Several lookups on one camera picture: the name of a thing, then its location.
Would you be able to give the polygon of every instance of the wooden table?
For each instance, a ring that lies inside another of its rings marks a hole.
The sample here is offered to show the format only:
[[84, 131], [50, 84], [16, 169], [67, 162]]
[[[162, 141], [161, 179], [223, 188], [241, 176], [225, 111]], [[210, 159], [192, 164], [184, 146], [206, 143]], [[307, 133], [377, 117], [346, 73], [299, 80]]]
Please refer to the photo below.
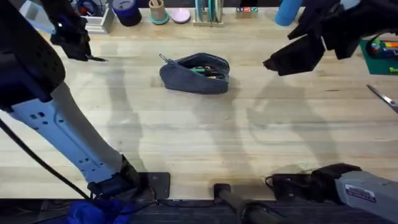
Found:
[[[168, 171], [170, 198], [211, 198], [226, 182], [245, 197], [272, 198], [264, 178], [345, 162], [398, 180], [398, 117], [365, 86], [398, 99], [398, 79], [369, 75], [362, 53], [339, 61], [328, 52], [311, 73], [279, 77], [262, 66], [289, 43], [276, 9], [224, 28], [146, 17], [132, 28], [91, 35], [93, 53], [109, 63], [68, 60], [60, 48], [73, 97], [100, 134], [139, 171]], [[208, 52], [231, 64], [230, 91], [201, 96], [166, 90], [159, 53], [179, 58]], [[1, 118], [45, 161], [86, 189], [66, 158], [27, 126]], [[0, 133], [0, 197], [80, 198]]]

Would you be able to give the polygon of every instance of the blue cup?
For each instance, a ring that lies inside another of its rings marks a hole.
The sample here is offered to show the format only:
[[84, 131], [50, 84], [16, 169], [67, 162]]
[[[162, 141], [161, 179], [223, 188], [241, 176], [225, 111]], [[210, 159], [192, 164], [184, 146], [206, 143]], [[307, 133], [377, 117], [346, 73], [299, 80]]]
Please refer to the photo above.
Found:
[[303, 0], [284, 0], [279, 6], [275, 22], [280, 26], [289, 26], [296, 18]]

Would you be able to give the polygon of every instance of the cable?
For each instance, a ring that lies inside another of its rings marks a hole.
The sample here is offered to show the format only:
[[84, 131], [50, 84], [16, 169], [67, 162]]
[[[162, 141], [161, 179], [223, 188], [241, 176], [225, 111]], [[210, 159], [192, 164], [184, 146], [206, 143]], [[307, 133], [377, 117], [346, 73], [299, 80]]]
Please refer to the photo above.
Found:
[[85, 200], [90, 202], [92, 205], [94, 205], [96, 208], [102, 210], [103, 212], [107, 213], [113, 213], [117, 215], [129, 215], [132, 213], [136, 213], [141, 211], [142, 209], [148, 207], [149, 205], [152, 205], [155, 203], [155, 200], [152, 202], [149, 202], [131, 212], [113, 212], [109, 210], [105, 210], [104, 208], [101, 208], [101, 206], [97, 205], [95, 202], [95, 199], [93, 200], [93, 194], [90, 194], [90, 197], [87, 196], [86, 193], [84, 193], [82, 190], [80, 190], [75, 184], [70, 182], [68, 179], [66, 179], [62, 174], [58, 173], [55, 169], [50, 167], [46, 162], [44, 162], [38, 155], [36, 155], [5, 123], [4, 121], [0, 118], [0, 128], [19, 146], [22, 148], [23, 151], [25, 151], [34, 161], [39, 163], [45, 170], [49, 171], [52, 175], [54, 175], [56, 178], [61, 180], [63, 183], [68, 185], [70, 188], [72, 188], [75, 192], [80, 194]]
[[237, 220], [238, 220], [237, 223], [238, 224], [245, 223], [244, 221], [245, 221], [246, 217], [248, 216], [250, 210], [254, 209], [254, 208], [259, 208], [261, 210], [265, 210], [265, 212], [267, 212], [273, 218], [280, 219], [280, 220], [286, 219], [286, 216], [279, 213], [277, 210], [274, 210], [273, 208], [271, 208], [270, 206], [266, 205], [263, 202], [258, 202], [255, 200], [246, 200], [236, 211]]
[[153, 203], [158, 203], [158, 204], [162, 204], [165, 205], [167, 207], [172, 207], [172, 208], [211, 208], [211, 207], [215, 207], [218, 204], [215, 203], [214, 201], [212, 201], [211, 204], [209, 205], [188, 205], [188, 206], [184, 206], [184, 205], [171, 205], [169, 203], [167, 203], [166, 200], [157, 200], [156, 197], [156, 193], [154, 191], [154, 189], [152, 188], [152, 186], [149, 186], [151, 193], [153, 195], [153, 201], [131, 211], [131, 212], [113, 212], [113, 211], [109, 211], [106, 210], [104, 208], [101, 208], [100, 205], [97, 205], [97, 203], [95, 202], [96, 198], [93, 198], [93, 193], [90, 193], [90, 196], [87, 196], [86, 193], [84, 193], [82, 190], [80, 190], [75, 184], [73, 184], [72, 182], [70, 182], [68, 179], [66, 179], [62, 174], [58, 173], [56, 170], [54, 170], [52, 167], [50, 167], [46, 162], [44, 162], [38, 155], [36, 155], [4, 122], [3, 120], [0, 118], [0, 128], [19, 146], [22, 148], [23, 151], [25, 151], [34, 161], [36, 161], [37, 163], [39, 163], [45, 170], [49, 171], [52, 175], [54, 175], [56, 178], [58, 178], [59, 180], [61, 180], [63, 183], [65, 183], [66, 185], [68, 185], [70, 188], [72, 188], [74, 191], [76, 191], [78, 194], [80, 194], [85, 200], [87, 200], [88, 202], [90, 202], [91, 204], [93, 204], [95, 207], [97, 207], [98, 209], [102, 210], [103, 212], [107, 212], [107, 213], [113, 213], [113, 214], [117, 214], [117, 215], [130, 215], [136, 212], [139, 212], [147, 207], [149, 207], [150, 205], [152, 205]]
[[272, 186], [272, 176], [266, 177], [266, 185], [272, 190], [274, 186]]
[[170, 208], [213, 208], [218, 205], [214, 200], [209, 205], [171, 205], [166, 200], [157, 200], [156, 202]]
[[58, 173], [55, 169], [50, 167], [47, 163], [45, 163], [39, 156], [37, 156], [4, 122], [0, 119], [0, 128], [19, 146], [23, 151], [26, 152], [34, 161], [36, 161], [40, 166], [42, 166], [45, 170], [49, 171], [56, 178], [64, 182], [70, 188], [72, 188], [75, 192], [80, 194], [84, 199], [90, 200], [89, 196], [80, 190], [75, 184], [66, 179], [63, 175]]

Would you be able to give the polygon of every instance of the gray pencil case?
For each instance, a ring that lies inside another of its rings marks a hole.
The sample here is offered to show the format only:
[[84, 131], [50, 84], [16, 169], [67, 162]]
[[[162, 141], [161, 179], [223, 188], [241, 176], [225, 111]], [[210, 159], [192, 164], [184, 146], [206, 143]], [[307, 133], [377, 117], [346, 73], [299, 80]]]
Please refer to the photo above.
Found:
[[[198, 53], [178, 60], [166, 59], [160, 69], [160, 77], [166, 88], [199, 94], [222, 94], [228, 91], [229, 64], [220, 57]], [[197, 67], [210, 67], [217, 76], [191, 70]]]

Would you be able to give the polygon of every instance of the label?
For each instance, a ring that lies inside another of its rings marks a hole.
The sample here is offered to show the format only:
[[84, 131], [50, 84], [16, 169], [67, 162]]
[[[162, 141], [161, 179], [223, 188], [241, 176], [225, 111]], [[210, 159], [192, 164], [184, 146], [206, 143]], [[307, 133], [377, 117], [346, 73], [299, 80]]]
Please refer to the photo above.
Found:
[[361, 187], [355, 187], [349, 184], [346, 184], [345, 187], [348, 195], [376, 203], [376, 197], [372, 191], [363, 189]]

